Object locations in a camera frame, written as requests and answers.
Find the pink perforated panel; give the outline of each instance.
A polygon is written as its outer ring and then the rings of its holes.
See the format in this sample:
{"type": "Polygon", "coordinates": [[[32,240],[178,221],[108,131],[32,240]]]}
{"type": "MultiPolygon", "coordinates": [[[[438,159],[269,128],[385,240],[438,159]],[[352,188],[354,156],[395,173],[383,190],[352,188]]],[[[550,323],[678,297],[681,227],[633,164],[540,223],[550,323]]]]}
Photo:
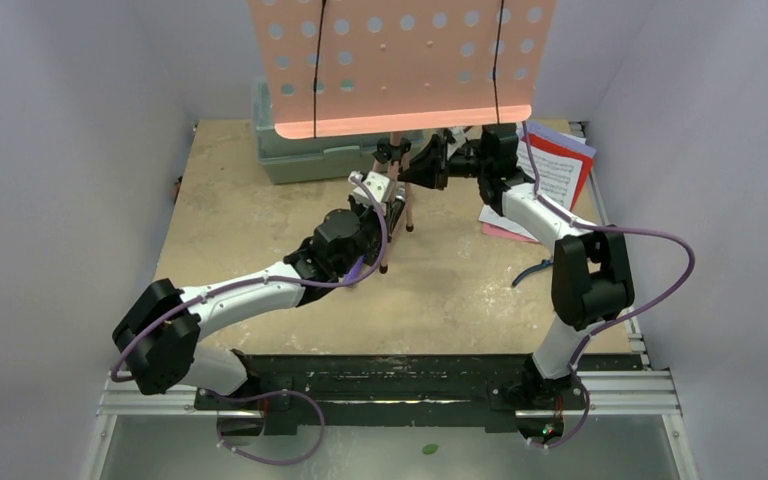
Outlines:
{"type": "MultiPolygon", "coordinates": [[[[322,0],[249,0],[276,131],[313,136],[313,76],[322,0]]],[[[329,0],[316,134],[496,122],[492,68],[499,1],[329,0]]],[[[502,122],[531,115],[555,0],[508,0],[497,89],[502,122]]]]}

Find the wooden table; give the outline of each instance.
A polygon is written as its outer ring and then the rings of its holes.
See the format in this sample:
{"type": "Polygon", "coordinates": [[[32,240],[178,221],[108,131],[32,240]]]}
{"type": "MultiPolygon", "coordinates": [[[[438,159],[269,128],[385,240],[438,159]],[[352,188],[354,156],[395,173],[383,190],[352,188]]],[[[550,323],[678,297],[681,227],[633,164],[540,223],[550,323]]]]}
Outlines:
{"type": "MultiPolygon", "coordinates": [[[[543,122],[568,131],[566,122],[543,122]]],[[[190,152],[157,278],[178,287],[261,270],[295,250],[325,214],[346,208],[346,179],[275,186],[257,162],[251,125],[205,120],[190,152]]],[[[474,179],[414,188],[416,230],[397,234],[386,275],[303,308],[269,312],[206,340],[246,353],[527,353],[554,317],[551,273],[510,282],[549,254],[481,233],[474,179]]],[[[595,221],[589,189],[575,213],[595,221]]],[[[588,352],[630,351],[619,325],[588,352]]]]}

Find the wall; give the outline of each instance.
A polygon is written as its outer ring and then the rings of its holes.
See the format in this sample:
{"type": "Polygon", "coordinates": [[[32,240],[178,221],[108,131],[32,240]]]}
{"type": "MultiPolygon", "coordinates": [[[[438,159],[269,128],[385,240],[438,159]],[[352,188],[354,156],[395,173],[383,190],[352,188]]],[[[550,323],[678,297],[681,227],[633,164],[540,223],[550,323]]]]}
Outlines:
{"type": "MultiPolygon", "coordinates": [[[[583,120],[596,108],[654,0],[558,0],[535,115],[583,120]]],[[[248,118],[263,74],[247,0],[136,0],[142,24],[196,118],[248,118]]]]}
{"type": "MultiPolygon", "coordinates": [[[[698,269],[642,328],[704,478],[768,478],[768,2],[657,2],[590,123],[611,220],[661,227],[698,269]]],[[[632,240],[638,298],[682,251],[632,240]]]]}
{"type": "Polygon", "coordinates": [[[180,96],[125,0],[0,0],[0,479],[77,478],[154,271],[180,96]]]}

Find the robotic arm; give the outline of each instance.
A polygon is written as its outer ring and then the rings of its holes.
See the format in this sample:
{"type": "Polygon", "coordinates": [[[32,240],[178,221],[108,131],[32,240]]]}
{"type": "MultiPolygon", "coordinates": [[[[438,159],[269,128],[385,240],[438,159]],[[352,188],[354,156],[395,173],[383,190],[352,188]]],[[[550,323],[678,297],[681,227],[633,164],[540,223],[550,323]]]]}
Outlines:
{"type": "MultiPolygon", "coordinates": [[[[485,204],[528,229],[553,252],[557,315],[541,346],[527,357],[520,383],[526,398],[556,395],[570,387],[570,365],[577,361],[581,340],[634,301],[625,240],[621,234],[574,227],[538,201],[534,180],[517,166],[520,139],[514,124],[485,126],[479,140],[462,145],[451,139],[432,136],[399,180],[443,190],[449,177],[476,178],[485,204]],[[598,270],[591,272],[590,263],[598,270]]],[[[338,281],[359,258],[380,258],[387,224],[394,222],[379,218],[375,208],[383,205],[389,212],[382,214],[398,215],[403,205],[390,201],[397,197],[391,195],[397,185],[387,177],[356,175],[350,208],[331,211],[283,261],[213,285],[178,289],[164,279],[145,290],[113,332],[143,394],[163,393],[176,384],[221,395],[237,392],[249,377],[245,357],[200,346],[200,340],[252,316],[319,300],[335,286],[346,285],[338,281]]],[[[125,380],[118,375],[115,368],[112,378],[125,380]]]]}

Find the gray-green storage bin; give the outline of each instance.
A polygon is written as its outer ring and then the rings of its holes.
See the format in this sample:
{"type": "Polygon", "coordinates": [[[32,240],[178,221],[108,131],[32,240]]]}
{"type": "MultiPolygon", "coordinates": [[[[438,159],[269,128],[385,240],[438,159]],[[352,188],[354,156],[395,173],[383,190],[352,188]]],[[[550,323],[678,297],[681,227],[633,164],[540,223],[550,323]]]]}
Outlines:
{"type": "MultiPolygon", "coordinates": [[[[372,166],[378,139],[388,133],[289,140],[275,132],[272,99],[264,79],[255,81],[252,92],[252,125],[257,138],[257,159],[272,183],[305,182],[345,177],[372,166]]],[[[422,145],[422,130],[406,132],[414,148],[422,145]]]]}

